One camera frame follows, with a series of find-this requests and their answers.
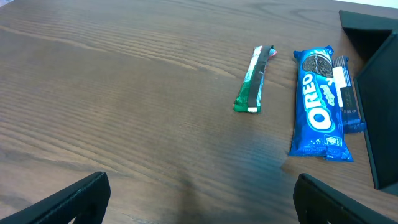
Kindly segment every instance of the green snack bar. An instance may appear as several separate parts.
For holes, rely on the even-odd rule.
[[[276,53],[274,46],[271,45],[261,45],[254,48],[248,72],[234,103],[236,112],[259,113],[261,111],[261,92],[265,69],[268,58]]]

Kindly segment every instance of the oreo logo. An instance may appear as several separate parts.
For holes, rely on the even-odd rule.
[[[330,117],[330,111],[322,103],[322,96],[318,93],[319,86],[312,73],[308,73],[302,80],[304,108],[307,112],[307,121],[312,129],[321,132],[331,132],[335,129],[335,124]]]

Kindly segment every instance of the wooden table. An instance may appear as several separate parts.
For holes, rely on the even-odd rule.
[[[398,220],[373,188],[363,134],[355,162],[287,157],[293,50],[332,45],[363,66],[325,0],[15,0],[0,8],[0,218],[90,173],[108,173],[104,223],[298,223],[308,172]],[[263,112],[234,113],[254,46],[275,45]]]

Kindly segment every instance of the snack bar wrapper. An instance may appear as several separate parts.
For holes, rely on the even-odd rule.
[[[344,142],[330,46],[294,51],[298,61],[296,121],[290,156],[353,161]]]
[[[337,91],[338,104],[343,111],[344,133],[360,133],[366,129],[366,123],[359,117],[354,89],[348,69],[348,57],[340,56],[333,60],[333,76]]]
[[[236,112],[259,113],[261,111],[261,92],[268,58],[277,53],[271,45],[254,48],[248,72],[244,77],[241,90],[233,108]]]

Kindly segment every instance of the dark blue snack bar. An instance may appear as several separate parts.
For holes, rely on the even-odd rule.
[[[351,77],[348,69],[348,57],[340,56],[333,60],[333,75],[339,106],[343,111],[344,133],[360,133],[366,129],[366,123],[359,118]]]
[[[290,156],[325,156],[328,160],[353,161],[344,142],[332,55],[330,46],[294,51],[299,68]]]

